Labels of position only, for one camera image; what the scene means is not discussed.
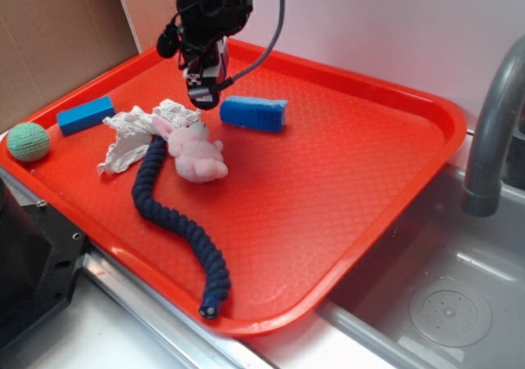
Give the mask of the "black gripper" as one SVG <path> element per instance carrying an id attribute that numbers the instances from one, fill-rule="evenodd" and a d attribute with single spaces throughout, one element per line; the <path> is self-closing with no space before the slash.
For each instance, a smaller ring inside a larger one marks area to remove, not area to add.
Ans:
<path id="1" fill-rule="evenodd" d="M 157 40 L 163 58 L 179 57 L 179 68 L 191 103 L 215 108 L 221 92 L 212 87 L 224 80 L 225 38 L 239 33 L 253 11 L 253 0 L 176 0 L 176 14 Z"/>

